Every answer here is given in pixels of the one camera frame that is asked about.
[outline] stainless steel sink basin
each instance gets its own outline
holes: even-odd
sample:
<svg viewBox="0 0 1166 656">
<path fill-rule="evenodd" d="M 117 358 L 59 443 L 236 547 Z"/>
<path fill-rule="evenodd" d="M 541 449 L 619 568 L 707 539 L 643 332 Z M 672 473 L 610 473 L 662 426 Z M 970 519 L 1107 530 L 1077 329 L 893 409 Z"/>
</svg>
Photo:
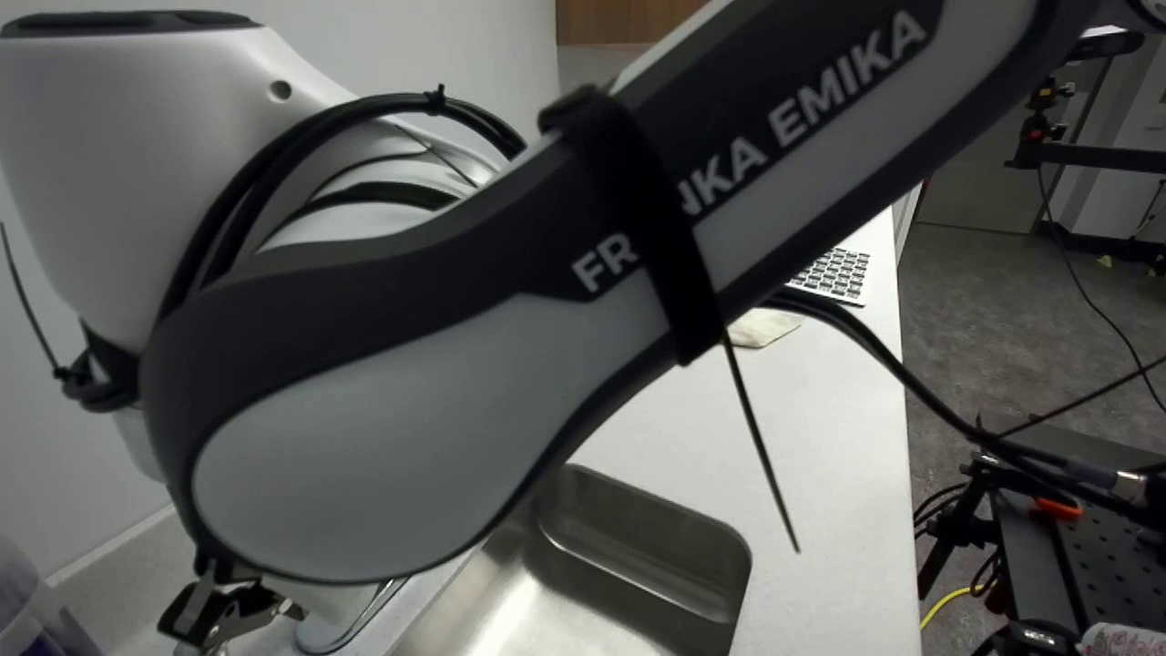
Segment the stainless steel sink basin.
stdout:
<svg viewBox="0 0 1166 656">
<path fill-rule="evenodd" d="M 751 575 L 722 522 L 566 468 L 468 557 L 399 656 L 722 656 Z"/>
</svg>

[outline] white countertop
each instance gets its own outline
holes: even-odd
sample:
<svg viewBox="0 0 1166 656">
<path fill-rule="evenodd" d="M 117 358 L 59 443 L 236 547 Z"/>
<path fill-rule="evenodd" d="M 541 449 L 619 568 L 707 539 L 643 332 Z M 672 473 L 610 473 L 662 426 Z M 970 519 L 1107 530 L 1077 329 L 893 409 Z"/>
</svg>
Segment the white countertop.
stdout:
<svg viewBox="0 0 1166 656">
<path fill-rule="evenodd" d="M 893 211 L 865 228 L 849 247 L 872 251 L 860 318 L 899 350 Z M 656 496 L 728 522 L 756 551 L 756 574 L 734 656 L 774 654 L 920 654 L 911 472 L 904 390 L 838 332 L 806 322 L 770 350 L 740 350 L 778 473 L 798 522 L 801 554 L 791 551 L 766 488 L 756 444 L 734 395 L 727 355 L 667 371 L 606 425 L 575 457 Z M 413 580 L 395 604 L 347 648 L 384 656 L 413 618 L 456 574 L 444 564 Z M 153 530 L 66 587 L 79 620 L 110 625 L 117 654 L 161 654 L 153 635 L 161 604 L 191 575 L 191 542 L 175 522 Z M 139 604 L 110 608 L 117 580 L 149 585 Z M 236 656 L 292 656 L 287 627 L 275 627 Z"/>
</svg>

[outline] floor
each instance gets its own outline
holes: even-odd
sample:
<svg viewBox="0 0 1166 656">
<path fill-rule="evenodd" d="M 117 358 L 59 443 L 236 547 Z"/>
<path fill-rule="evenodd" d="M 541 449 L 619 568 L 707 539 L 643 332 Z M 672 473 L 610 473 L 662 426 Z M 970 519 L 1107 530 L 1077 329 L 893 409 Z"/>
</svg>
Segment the floor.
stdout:
<svg viewBox="0 0 1166 656">
<path fill-rule="evenodd" d="M 1166 355 L 1163 279 L 1136 265 L 1107 271 L 1092 257 L 1073 257 L 1073 263 L 1149 361 Z M 982 412 L 989 426 L 1015 426 L 1027 412 L 1073 401 L 1135 370 L 1111 329 L 1073 290 L 1066 251 L 1050 240 L 920 228 L 899 263 L 899 284 L 908 366 L 966 416 Z M 1166 416 L 1141 384 L 1056 425 L 1166 451 Z M 914 500 L 958 483 L 966 461 L 970 449 L 911 401 Z M 982 562 L 983 554 L 962 554 L 930 601 L 966 587 Z M 994 627 L 998 620 L 983 604 L 958 601 L 925 632 L 921 647 L 925 656 L 966 656 Z"/>
</svg>

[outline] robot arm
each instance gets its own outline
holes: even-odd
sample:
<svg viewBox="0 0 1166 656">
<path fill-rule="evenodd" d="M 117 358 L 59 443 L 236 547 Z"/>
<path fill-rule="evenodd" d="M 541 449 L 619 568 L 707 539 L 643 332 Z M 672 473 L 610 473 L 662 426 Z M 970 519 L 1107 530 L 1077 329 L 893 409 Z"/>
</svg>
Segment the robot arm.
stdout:
<svg viewBox="0 0 1166 656">
<path fill-rule="evenodd" d="M 983 133 L 1086 19 L 1086 0 L 734 0 L 613 100 L 672 180 L 728 322 Z M 141 350 L 185 530 L 310 585 L 395 580 L 475 547 L 672 366 L 628 196 L 602 180 L 543 138 L 444 214 L 303 265 L 257 257 L 277 205 L 201 229 L 181 257 L 196 273 L 173 284 Z"/>
</svg>

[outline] franka emika robot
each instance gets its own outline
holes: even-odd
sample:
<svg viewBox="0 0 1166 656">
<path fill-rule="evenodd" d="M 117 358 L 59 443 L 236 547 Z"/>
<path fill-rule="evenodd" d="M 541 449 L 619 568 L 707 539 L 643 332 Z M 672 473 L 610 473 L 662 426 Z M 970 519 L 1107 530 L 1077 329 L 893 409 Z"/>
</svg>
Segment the franka emika robot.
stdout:
<svg viewBox="0 0 1166 656">
<path fill-rule="evenodd" d="M 93 348 L 59 380 L 112 412 L 201 547 L 168 627 L 206 648 L 342 620 L 469 551 L 1056 71 L 1092 11 L 713 4 L 547 109 L 535 148 L 440 93 L 353 100 L 242 16 L 13 24 L 0 165 Z M 252 618 L 201 618 L 242 580 Z"/>
</svg>

